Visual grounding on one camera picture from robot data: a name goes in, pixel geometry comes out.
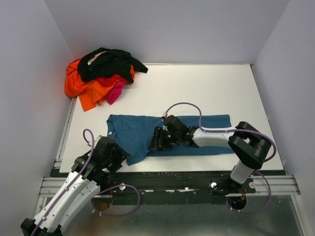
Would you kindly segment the teal blue t shirt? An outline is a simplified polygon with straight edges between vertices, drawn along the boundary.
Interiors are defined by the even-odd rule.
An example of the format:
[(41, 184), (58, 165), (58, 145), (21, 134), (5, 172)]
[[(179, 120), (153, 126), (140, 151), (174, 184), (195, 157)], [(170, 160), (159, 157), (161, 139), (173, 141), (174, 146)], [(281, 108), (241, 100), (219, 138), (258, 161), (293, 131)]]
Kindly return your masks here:
[(172, 150), (150, 151), (149, 144), (153, 139), (154, 129), (162, 126), (161, 118), (150, 116), (110, 115), (107, 120), (108, 137), (130, 154), (127, 164), (134, 165), (147, 156), (197, 156), (230, 154), (228, 147), (185, 147), (176, 145)]

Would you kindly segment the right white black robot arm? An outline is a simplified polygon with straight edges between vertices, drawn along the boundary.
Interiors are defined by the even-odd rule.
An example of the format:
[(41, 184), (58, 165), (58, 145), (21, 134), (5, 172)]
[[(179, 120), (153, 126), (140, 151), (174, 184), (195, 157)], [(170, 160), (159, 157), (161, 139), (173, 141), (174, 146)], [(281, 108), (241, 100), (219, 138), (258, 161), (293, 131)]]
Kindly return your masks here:
[(247, 122), (235, 127), (205, 128), (201, 125), (187, 127), (173, 115), (162, 118), (163, 126), (155, 128), (148, 150), (172, 150), (175, 145), (187, 148), (224, 147), (231, 149), (239, 158), (226, 181), (227, 189), (233, 193), (244, 187), (247, 178), (266, 162), (273, 141)]

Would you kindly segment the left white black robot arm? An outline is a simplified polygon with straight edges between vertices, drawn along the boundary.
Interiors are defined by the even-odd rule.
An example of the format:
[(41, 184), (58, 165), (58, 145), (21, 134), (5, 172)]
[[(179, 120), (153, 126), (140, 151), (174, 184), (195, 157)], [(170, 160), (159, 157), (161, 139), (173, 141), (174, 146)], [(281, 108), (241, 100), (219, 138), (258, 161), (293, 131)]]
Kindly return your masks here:
[(34, 218), (21, 224), (25, 236), (61, 236), (76, 214), (93, 196), (109, 189), (109, 176), (130, 157), (113, 139), (101, 137), (75, 159), (65, 182)]

